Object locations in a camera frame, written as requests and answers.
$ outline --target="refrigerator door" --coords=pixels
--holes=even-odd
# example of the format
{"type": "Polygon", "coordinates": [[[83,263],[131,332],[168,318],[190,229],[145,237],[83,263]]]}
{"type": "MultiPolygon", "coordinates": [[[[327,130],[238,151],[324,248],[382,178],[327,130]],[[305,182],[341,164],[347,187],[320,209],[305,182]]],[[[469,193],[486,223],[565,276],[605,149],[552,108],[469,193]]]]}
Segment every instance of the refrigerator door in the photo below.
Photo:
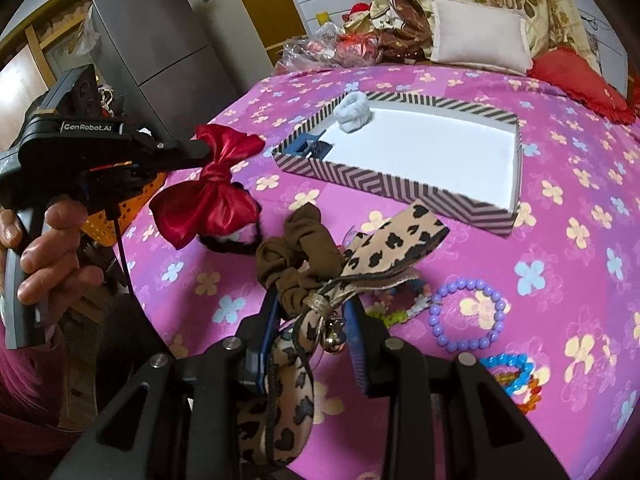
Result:
{"type": "Polygon", "coordinates": [[[146,100],[177,140],[188,140],[238,94],[210,45],[170,66],[144,83],[146,100]]]}
{"type": "Polygon", "coordinates": [[[94,0],[94,7],[138,85],[209,44],[187,0],[94,0]]]}

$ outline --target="gray refrigerator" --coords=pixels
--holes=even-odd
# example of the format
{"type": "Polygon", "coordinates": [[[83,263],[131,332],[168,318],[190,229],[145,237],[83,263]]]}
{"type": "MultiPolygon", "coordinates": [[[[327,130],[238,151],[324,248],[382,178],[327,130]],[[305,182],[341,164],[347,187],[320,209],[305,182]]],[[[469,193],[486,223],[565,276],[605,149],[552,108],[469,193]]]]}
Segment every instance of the gray refrigerator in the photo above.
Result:
{"type": "Polygon", "coordinates": [[[157,139],[189,139],[238,98],[187,0],[94,0],[92,18],[95,65],[157,139]]]}

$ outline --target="bedsheet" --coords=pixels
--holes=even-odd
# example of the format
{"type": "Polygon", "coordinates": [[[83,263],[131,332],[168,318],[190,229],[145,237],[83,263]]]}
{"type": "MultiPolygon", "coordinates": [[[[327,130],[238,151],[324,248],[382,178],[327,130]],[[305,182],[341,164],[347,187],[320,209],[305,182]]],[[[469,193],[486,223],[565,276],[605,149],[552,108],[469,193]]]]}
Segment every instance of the bedsheet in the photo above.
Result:
{"type": "MultiPolygon", "coordinates": [[[[321,209],[337,243],[352,228],[372,232],[405,207],[283,173],[271,158],[295,124],[355,89],[455,97],[520,117],[522,203],[513,233],[500,238],[441,217],[450,234],[417,268],[432,288],[473,277],[502,292],[510,305],[506,328],[476,353],[529,356],[543,391],[528,416],[571,477],[587,480],[625,427],[640,388],[640,150],[631,137],[640,128],[613,126],[546,83],[476,70],[377,66],[267,78],[214,120],[266,138],[263,154],[233,168],[262,204],[266,235],[281,234],[283,218],[306,202],[321,209]]],[[[179,171],[167,185],[197,176],[179,171]]],[[[148,207],[124,239],[134,289],[176,356],[202,352],[259,309],[264,290],[251,257],[216,254],[197,240],[175,251],[148,207]]],[[[451,337],[477,337],[492,324],[492,304],[471,292],[446,297],[442,310],[451,337]]],[[[427,317],[391,332],[445,356],[427,317]]],[[[316,366],[314,430],[291,468],[308,480],[379,478],[386,401],[360,393],[347,351],[325,354],[316,366]]]]}

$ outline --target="orange basket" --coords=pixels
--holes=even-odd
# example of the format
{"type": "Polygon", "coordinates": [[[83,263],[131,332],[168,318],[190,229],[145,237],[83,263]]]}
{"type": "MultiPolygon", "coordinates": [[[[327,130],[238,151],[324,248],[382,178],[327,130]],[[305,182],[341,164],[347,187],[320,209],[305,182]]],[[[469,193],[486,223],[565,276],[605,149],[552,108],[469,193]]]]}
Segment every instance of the orange basket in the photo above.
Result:
{"type": "MultiPolygon", "coordinates": [[[[124,233],[125,229],[131,225],[136,215],[156,191],[162,187],[165,180],[166,173],[159,173],[153,182],[144,187],[142,194],[120,203],[121,213],[118,224],[120,225],[121,233],[124,233]]],[[[116,243],[116,232],[113,222],[107,221],[104,211],[89,216],[82,226],[82,232],[105,247],[111,247],[116,243]]]]}

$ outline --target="red satin bow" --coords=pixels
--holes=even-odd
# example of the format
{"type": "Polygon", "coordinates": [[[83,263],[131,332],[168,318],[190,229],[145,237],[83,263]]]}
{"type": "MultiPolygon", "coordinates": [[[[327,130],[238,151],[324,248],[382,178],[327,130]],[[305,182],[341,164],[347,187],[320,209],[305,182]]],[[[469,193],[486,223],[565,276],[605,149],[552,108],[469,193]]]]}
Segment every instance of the red satin bow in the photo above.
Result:
{"type": "Polygon", "coordinates": [[[195,235],[227,236],[259,216],[249,193],[231,185],[231,167],[260,153],[264,141],[219,124],[197,126],[196,138],[211,146],[212,154],[200,179],[169,186],[149,203],[158,231],[176,249],[195,235]]]}

